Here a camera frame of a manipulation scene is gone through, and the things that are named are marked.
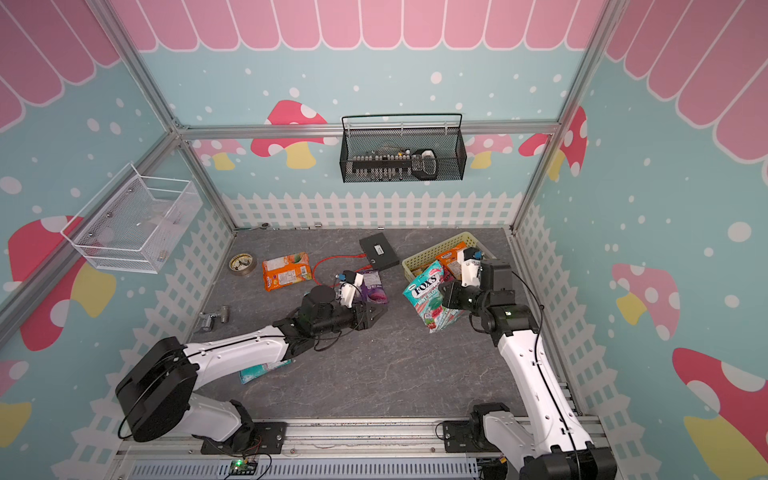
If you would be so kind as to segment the green plastic basket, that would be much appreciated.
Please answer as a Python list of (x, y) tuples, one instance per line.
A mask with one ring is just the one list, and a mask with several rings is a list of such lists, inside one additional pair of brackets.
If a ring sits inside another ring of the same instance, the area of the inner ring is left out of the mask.
[(476, 247), (484, 253), (485, 257), (496, 259), (496, 256), (480, 240), (470, 232), (464, 231), (404, 259), (401, 262), (401, 266), (405, 279), (411, 282), (418, 276), (416, 270), (429, 266), (438, 259), (440, 254), (458, 246), (460, 243), (464, 243), (467, 247)]

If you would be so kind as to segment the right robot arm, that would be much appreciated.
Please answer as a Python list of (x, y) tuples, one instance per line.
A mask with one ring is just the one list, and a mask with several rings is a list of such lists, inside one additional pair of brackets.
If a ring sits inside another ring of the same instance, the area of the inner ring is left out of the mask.
[(494, 446), (507, 460), (510, 479), (613, 479), (618, 467), (598, 447), (563, 393), (541, 340), (543, 314), (517, 302), (518, 275), (498, 260), (466, 259), (461, 277), (441, 286), (443, 305), (480, 321), (509, 367), (525, 407), (523, 426), (501, 408), (483, 405), (474, 442)]

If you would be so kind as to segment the purple candy bag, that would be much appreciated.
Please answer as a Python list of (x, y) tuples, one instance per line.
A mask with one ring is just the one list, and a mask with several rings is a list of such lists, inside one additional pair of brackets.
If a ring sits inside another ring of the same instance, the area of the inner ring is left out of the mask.
[(363, 294), (365, 292), (383, 292), (384, 305), (387, 305), (389, 303), (389, 298), (384, 290), (379, 272), (375, 270), (364, 270), (358, 273), (362, 274), (364, 277), (364, 283), (362, 287)]

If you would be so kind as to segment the aluminium front rail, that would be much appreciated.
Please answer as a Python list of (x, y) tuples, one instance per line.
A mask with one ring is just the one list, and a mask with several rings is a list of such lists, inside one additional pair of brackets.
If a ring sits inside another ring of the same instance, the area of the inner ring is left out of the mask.
[(252, 477), (229, 479), (489, 479), (501, 453), (447, 453), (440, 418), (285, 419), (280, 454), (202, 455), (202, 442), (169, 437), (118, 451), (109, 479), (226, 479), (233, 460), (257, 460)]

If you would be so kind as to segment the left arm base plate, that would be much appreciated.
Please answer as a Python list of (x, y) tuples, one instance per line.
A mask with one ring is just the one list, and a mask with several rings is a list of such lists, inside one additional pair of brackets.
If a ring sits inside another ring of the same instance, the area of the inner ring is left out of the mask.
[(200, 453), (231, 457), (280, 454), (287, 427), (287, 422), (256, 422), (244, 425), (223, 442), (204, 438)]

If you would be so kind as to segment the teal Fox's candy bag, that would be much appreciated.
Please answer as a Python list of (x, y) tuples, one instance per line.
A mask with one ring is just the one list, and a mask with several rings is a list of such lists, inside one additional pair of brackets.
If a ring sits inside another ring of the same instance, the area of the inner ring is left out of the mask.
[(403, 295), (413, 306), (430, 333), (445, 329), (459, 319), (460, 310), (443, 305), (440, 287), (446, 282), (442, 264), (435, 260), (404, 289)]

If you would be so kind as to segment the teal candy bag left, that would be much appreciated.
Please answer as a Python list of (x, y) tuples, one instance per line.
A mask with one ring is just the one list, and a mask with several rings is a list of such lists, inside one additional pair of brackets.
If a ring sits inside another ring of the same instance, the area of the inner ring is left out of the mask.
[(274, 370), (277, 370), (278, 368), (290, 365), (292, 362), (293, 362), (292, 359), (288, 359), (288, 360), (283, 360), (278, 362), (264, 363), (264, 364), (246, 368), (239, 372), (240, 382), (242, 385), (248, 384), (249, 382), (256, 380)]

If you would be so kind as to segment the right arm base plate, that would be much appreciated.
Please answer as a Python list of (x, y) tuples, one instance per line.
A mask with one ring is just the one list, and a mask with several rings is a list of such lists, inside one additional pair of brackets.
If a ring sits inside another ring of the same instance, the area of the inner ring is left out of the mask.
[(525, 450), (533, 445), (530, 433), (506, 411), (490, 412), (480, 419), (446, 420), (438, 427), (447, 453), (500, 453), (492, 442), (499, 440), (512, 452)]

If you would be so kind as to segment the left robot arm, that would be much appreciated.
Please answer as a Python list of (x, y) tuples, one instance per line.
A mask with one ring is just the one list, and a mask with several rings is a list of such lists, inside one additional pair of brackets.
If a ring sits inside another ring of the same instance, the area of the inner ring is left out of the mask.
[(316, 350), (322, 341), (372, 328), (386, 313), (365, 302), (356, 286), (316, 286), (285, 318), (251, 333), (203, 343), (159, 340), (118, 383), (121, 440), (150, 442), (168, 433), (204, 443), (204, 451), (231, 457), (269, 452), (264, 427), (238, 401), (199, 395), (203, 386), (250, 367), (281, 363)]

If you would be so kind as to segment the orange candy bag far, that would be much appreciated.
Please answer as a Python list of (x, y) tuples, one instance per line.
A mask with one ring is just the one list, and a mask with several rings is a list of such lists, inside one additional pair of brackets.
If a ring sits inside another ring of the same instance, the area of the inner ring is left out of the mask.
[(306, 252), (265, 260), (262, 262), (262, 274), (267, 292), (313, 279)]

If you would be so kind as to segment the orange mango candy bag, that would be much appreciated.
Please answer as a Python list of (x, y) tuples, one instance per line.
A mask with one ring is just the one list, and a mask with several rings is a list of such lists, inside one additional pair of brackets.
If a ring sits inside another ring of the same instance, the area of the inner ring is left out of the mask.
[(437, 256), (437, 260), (440, 265), (443, 266), (445, 271), (449, 273), (454, 279), (460, 280), (462, 278), (462, 262), (458, 259), (458, 257), (459, 254), (462, 253), (466, 248), (467, 244), (465, 242), (460, 242), (457, 246), (442, 252)]

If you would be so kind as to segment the black box device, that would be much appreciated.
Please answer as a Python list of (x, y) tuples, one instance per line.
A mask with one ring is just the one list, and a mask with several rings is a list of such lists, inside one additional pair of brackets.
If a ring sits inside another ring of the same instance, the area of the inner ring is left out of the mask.
[(362, 238), (359, 244), (373, 270), (387, 270), (400, 263), (395, 249), (383, 232)]

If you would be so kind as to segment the metal fitting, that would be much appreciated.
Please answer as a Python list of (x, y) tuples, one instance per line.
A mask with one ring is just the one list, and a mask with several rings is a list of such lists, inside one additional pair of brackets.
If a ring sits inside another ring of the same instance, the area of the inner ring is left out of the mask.
[(230, 307), (220, 306), (212, 312), (200, 312), (198, 314), (198, 330), (200, 332), (211, 332), (218, 324), (227, 324), (230, 317)]

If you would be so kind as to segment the green circuit board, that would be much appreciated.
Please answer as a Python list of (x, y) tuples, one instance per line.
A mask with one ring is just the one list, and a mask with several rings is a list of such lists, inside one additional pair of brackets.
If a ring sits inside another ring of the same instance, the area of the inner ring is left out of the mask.
[(226, 479), (234, 477), (252, 477), (258, 469), (257, 460), (238, 459), (230, 463)]

